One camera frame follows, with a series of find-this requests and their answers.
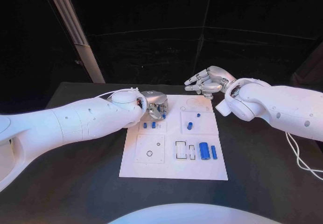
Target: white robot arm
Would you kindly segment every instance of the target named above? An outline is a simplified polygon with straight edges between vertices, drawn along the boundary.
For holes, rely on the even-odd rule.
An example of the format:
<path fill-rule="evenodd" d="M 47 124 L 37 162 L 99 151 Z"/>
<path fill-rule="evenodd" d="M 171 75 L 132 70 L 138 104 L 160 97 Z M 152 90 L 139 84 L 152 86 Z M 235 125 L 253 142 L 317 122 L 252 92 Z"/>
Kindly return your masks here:
<path fill-rule="evenodd" d="M 0 191 L 50 149 L 135 125 L 145 110 L 154 119 L 164 118 L 167 97 L 160 92 L 125 89 L 108 99 L 99 96 L 43 111 L 0 115 Z"/>
<path fill-rule="evenodd" d="M 232 112 L 245 121 L 262 118 L 268 124 L 308 139 L 323 141 L 323 93 L 289 86 L 271 86 L 252 78 L 235 79 L 210 66 L 185 82 L 184 89 L 203 93 L 222 91 L 224 99 L 214 107 L 223 116 Z"/>

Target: white cable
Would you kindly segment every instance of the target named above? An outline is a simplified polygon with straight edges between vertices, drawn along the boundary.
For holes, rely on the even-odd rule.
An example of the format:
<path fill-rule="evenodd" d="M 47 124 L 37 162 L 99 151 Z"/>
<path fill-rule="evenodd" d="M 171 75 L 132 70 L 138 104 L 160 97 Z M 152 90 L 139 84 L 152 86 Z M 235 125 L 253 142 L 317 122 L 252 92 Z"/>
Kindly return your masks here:
<path fill-rule="evenodd" d="M 106 94 L 109 94 L 109 93 L 112 93 L 112 92 L 125 91 L 125 90 L 131 90 L 131 91 L 132 91 L 132 90 L 136 90 L 136 89 L 132 89 L 132 88 L 131 88 L 131 89 L 115 90 L 115 91 L 111 91 L 111 92 L 106 92 L 106 93 L 98 95 L 96 97 L 100 97 L 100 96 L 103 96 L 103 95 L 106 95 Z"/>
<path fill-rule="evenodd" d="M 292 139 L 292 142 L 294 142 L 294 144 L 295 144 L 297 151 L 294 150 L 294 147 L 292 147 L 292 144 L 291 144 L 291 141 L 289 141 L 288 137 Z M 308 170 L 308 171 L 312 173 L 312 175 L 314 175 L 320 180 L 323 180 L 323 178 L 314 173 L 314 172 L 320 172 L 320 173 L 323 173 L 323 170 L 310 169 L 310 167 L 307 166 L 307 164 L 305 164 L 304 161 L 301 160 L 301 158 L 299 158 L 299 148 L 298 148 L 297 142 L 295 142 L 295 140 L 294 140 L 291 134 L 286 133 L 286 132 L 285 132 L 285 138 L 286 138 L 286 141 L 288 141 L 288 143 L 289 143 L 291 149 L 292 149 L 294 154 L 295 154 L 295 157 L 297 157 L 297 165 L 298 165 L 298 167 L 299 167 L 301 169 L 304 169 L 304 170 Z"/>

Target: dark gray table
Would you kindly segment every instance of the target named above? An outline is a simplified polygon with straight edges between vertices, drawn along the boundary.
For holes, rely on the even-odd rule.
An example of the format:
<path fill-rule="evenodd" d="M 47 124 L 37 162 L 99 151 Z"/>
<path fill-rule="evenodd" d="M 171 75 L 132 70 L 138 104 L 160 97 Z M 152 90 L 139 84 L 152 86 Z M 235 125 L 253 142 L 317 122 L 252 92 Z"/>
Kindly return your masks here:
<path fill-rule="evenodd" d="M 47 108 L 129 88 L 121 84 L 61 83 Z M 194 94 L 183 86 L 134 85 L 139 91 Z M 211 101 L 216 105 L 222 93 Z M 126 130 L 44 153 L 0 192 L 0 223 L 106 223 L 167 203 L 207 203 L 252 212 L 285 224 L 323 223 L 323 181 L 295 164 L 284 132 L 214 111 L 227 181 L 119 178 Z M 312 140 L 295 138 L 301 158 L 323 168 Z"/>

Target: robotic hand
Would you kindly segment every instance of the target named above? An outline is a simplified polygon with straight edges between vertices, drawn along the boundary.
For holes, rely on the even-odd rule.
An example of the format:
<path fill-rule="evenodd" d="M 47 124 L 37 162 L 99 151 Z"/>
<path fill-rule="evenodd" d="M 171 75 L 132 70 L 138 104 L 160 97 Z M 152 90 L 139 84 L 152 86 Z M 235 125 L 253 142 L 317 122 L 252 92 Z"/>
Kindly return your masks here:
<path fill-rule="evenodd" d="M 323 93 L 289 86 L 271 86 L 252 78 L 235 79 L 222 68 L 210 66 L 185 82 L 184 89 L 201 93 L 223 92 L 223 100 L 214 107 L 223 116 L 232 112 L 250 121 L 262 118 L 268 124 L 301 137 L 323 141 Z"/>
<path fill-rule="evenodd" d="M 106 99 L 100 96 L 112 93 Z M 50 149 L 99 138 L 136 124 L 145 111 L 167 114 L 161 92 L 123 89 L 43 111 L 0 115 L 0 191 L 30 162 Z"/>

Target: blue cylinder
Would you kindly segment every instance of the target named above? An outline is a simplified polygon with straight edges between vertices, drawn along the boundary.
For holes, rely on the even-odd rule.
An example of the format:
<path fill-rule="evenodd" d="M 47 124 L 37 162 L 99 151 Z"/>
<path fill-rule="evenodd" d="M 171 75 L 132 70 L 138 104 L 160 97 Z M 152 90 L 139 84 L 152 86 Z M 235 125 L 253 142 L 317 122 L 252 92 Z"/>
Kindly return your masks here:
<path fill-rule="evenodd" d="M 217 156 L 216 156 L 216 152 L 214 152 L 214 146 L 210 146 L 210 150 L 211 150 L 213 160 L 216 160 L 217 159 Z"/>
<path fill-rule="evenodd" d="M 201 158 L 201 160 L 210 159 L 209 146 L 207 146 L 206 142 L 200 143 L 200 158 Z"/>
<path fill-rule="evenodd" d="M 188 130 L 191 129 L 191 126 L 193 126 L 193 123 L 190 122 L 188 125 L 187 125 Z"/>

